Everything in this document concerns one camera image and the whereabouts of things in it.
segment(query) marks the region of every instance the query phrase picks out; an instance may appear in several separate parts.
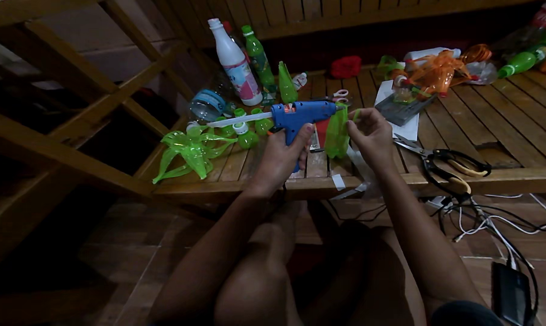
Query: scissors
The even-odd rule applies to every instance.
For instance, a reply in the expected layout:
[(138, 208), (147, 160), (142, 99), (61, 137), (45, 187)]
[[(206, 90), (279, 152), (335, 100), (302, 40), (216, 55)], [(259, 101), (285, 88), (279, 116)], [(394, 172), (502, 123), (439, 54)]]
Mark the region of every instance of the scissors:
[[(457, 171), (461, 172), (462, 174), (466, 174), (467, 176), (472, 176), (472, 177), (485, 177), (490, 174), (490, 171), (492, 169), (490, 164), (480, 163), (476, 159), (473, 159), (472, 157), (466, 155), (463, 152), (458, 152), (455, 150), (447, 150), (447, 149), (437, 149), (437, 150), (431, 150), (431, 151), (425, 150), (421, 148), (420, 146), (416, 145), (416, 143), (414, 143), (413, 141), (408, 140), (398, 135), (397, 133), (394, 135), (398, 137), (398, 139), (394, 140), (396, 144), (422, 156), (422, 163), (424, 164), (424, 169), (426, 170), (426, 179), (429, 182), (431, 182), (433, 185), (435, 185), (436, 187), (444, 190), (445, 192), (449, 193), (451, 196), (455, 197), (459, 203), (462, 203), (463, 201), (471, 197), (470, 185), (466, 181), (464, 181), (461, 177), (451, 174), (450, 172), (446, 172), (443, 169), (437, 167), (434, 164), (434, 160), (439, 159), (441, 161), (444, 161), (450, 164), (452, 167), (454, 167)], [(473, 169), (466, 167), (466, 165), (459, 162), (456, 159), (456, 157), (465, 159), (466, 161), (471, 163), (474, 167), (476, 167), (479, 171), (475, 171)], [(450, 190), (444, 187), (438, 181), (436, 181), (436, 179), (434, 179), (432, 174), (436, 174), (450, 183), (454, 183), (461, 186), (463, 188), (463, 192), (457, 193), (453, 190)]]
[(332, 101), (332, 102), (343, 102), (348, 103), (349, 100), (345, 97), (348, 96), (349, 91), (347, 89), (340, 89), (339, 91), (335, 92), (331, 96), (322, 96), (322, 97), (315, 97), (311, 99), (312, 101)]

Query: black scissors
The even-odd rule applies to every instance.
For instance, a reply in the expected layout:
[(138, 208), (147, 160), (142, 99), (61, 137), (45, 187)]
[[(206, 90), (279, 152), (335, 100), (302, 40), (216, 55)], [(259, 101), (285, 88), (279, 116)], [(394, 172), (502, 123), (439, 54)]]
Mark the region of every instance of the black scissors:
[[(457, 171), (461, 172), (462, 174), (466, 174), (467, 176), (472, 177), (485, 177), (490, 174), (491, 166), (490, 164), (486, 163), (480, 163), (476, 159), (473, 159), (472, 157), (466, 155), (463, 152), (458, 152), (454, 150), (446, 150), (446, 149), (438, 149), (438, 150), (425, 150), (421, 148), (420, 146), (416, 145), (411, 140), (408, 140), (397, 133), (394, 134), (398, 139), (394, 139), (394, 142), (405, 149), (408, 149), (412, 152), (415, 152), (416, 154), (422, 156), (422, 163), (424, 164), (424, 169), (426, 170), (426, 179), (434, 184), (436, 187), (444, 190), (445, 192), (449, 193), (451, 196), (455, 197), (459, 203), (462, 203), (463, 201), (469, 199), (471, 197), (471, 189), (470, 185), (466, 181), (464, 181), (461, 177), (451, 174), (450, 172), (446, 172), (443, 169), (437, 167), (434, 163), (435, 159), (439, 159), (441, 161), (444, 161), (448, 164), (450, 164), (452, 167), (454, 167)], [(478, 169), (478, 171), (475, 171), (473, 169), (470, 169), (466, 165), (462, 164), (460, 161), (458, 161), (456, 158), (460, 157), (462, 159), (465, 159), (469, 163), (471, 163), (474, 167)], [(463, 187), (462, 193), (457, 193), (453, 190), (450, 190), (443, 185), (441, 185), (432, 174), (436, 174), (437, 176), (443, 178), (444, 180), (454, 183), (457, 185), (460, 185)]]

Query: hand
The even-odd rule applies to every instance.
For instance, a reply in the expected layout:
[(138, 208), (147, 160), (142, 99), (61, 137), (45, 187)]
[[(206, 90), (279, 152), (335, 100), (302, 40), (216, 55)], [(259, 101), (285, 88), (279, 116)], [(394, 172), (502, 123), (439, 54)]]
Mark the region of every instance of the hand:
[[(355, 111), (349, 113), (353, 119)], [(392, 126), (375, 108), (360, 108), (357, 125), (347, 121), (349, 137), (374, 172), (395, 170), (392, 156)]]
[(289, 146), (285, 145), (285, 130), (269, 136), (265, 153), (248, 190), (270, 197), (289, 178), (298, 159), (299, 168), (305, 170), (312, 134), (313, 125), (306, 123)]

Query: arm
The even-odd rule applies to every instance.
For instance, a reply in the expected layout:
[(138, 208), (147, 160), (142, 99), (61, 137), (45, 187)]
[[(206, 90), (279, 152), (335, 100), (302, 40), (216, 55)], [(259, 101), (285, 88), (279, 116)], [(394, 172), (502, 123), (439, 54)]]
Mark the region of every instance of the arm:
[(284, 131), (268, 138), (261, 164), (251, 181), (182, 258), (154, 302), (151, 321), (195, 322), (212, 315), (219, 289), (261, 224), (269, 198), (287, 180), (298, 158), (300, 168), (305, 169), (304, 148), (312, 133), (312, 124), (306, 123), (291, 146), (285, 145)]
[(348, 131), (376, 173), (398, 242), (420, 288), (428, 316), (454, 300), (486, 305), (460, 256), (396, 170), (391, 151), (392, 127), (375, 108), (361, 110), (358, 127), (362, 131), (353, 121), (348, 121)]

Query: coca-cola bottle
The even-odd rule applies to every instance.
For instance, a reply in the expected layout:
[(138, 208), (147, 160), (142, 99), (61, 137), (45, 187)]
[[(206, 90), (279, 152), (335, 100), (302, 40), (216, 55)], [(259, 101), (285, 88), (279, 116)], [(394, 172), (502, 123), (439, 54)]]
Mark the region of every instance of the coca-cola bottle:
[(508, 61), (517, 53), (536, 44), (546, 30), (546, 3), (535, 14), (527, 26), (510, 33), (500, 41), (491, 46), (493, 53), (500, 54)]

